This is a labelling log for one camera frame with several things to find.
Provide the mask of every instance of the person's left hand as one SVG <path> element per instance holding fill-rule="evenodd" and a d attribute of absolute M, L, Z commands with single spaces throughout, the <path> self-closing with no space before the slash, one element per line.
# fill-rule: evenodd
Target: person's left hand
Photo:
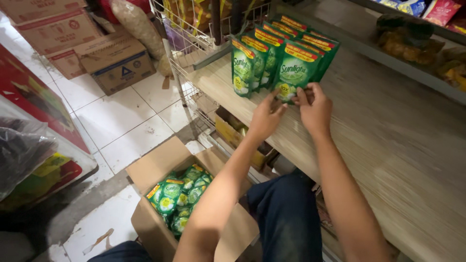
<path fill-rule="evenodd" d="M 280 90 L 277 89 L 268 94 L 254 110 L 253 119 L 246 137 L 250 137 L 256 142 L 262 143 L 275 132 L 281 117 L 288 107 L 288 104 L 281 104 L 281 101 L 279 101 L 280 105 L 278 105 L 278 108 L 274 111 L 274 105 L 277 105 L 277 103 L 274 103 L 274 97 L 279 91 Z"/>

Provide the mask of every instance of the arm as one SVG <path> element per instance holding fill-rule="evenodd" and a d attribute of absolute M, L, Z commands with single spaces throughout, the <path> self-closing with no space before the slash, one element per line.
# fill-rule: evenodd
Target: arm
<path fill-rule="evenodd" d="M 275 131 L 285 113 L 286 104 L 271 113 L 275 95 L 269 94 L 254 110 L 246 137 L 196 204 L 179 241 L 174 262 L 213 261 L 220 233 L 238 202 L 241 181 L 249 171 L 251 158 Z"/>
<path fill-rule="evenodd" d="M 330 135 L 332 101 L 317 83 L 308 84 L 306 92 L 298 89 L 296 101 L 317 148 L 325 204 L 347 261 L 388 262 L 377 219 Z"/>

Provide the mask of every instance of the white wire rack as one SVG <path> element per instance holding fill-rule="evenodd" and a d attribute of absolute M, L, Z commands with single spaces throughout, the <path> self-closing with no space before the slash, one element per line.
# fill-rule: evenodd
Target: white wire rack
<path fill-rule="evenodd" d="M 165 50 L 170 61 L 170 66 L 173 71 L 175 82 L 178 86 L 178 91 L 181 96 L 184 107 L 188 107 L 196 116 L 198 116 L 208 128 L 215 128 L 214 112 L 219 107 L 216 101 L 208 97 L 201 90 L 196 88 L 186 76 L 193 71 L 193 64 L 204 59 L 209 54 L 220 50 L 222 45 L 228 44 L 227 39 L 231 32 L 231 16 L 220 19 L 220 35 L 221 45 L 215 45 L 215 39 L 212 35 L 213 24 L 209 23 L 209 29 L 206 32 L 197 30 L 191 23 L 187 22 L 185 18 L 182 19 L 180 7 L 178 3 L 183 0 L 164 0 L 174 2 L 176 10 L 169 10 L 165 8 L 163 12 L 158 11 L 163 5 L 157 0 L 151 0 L 153 10 L 159 15 L 156 15 L 165 26 L 168 40 L 164 39 Z M 187 1 L 192 4 L 192 9 L 195 10 L 194 1 Z M 244 24 L 253 25 L 261 23 L 265 20 L 266 15 L 270 9 L 270 3 L 260 5 L 243 12 Z M 192 12 L 192 21 L 196 21 L 196 13 Z"/>

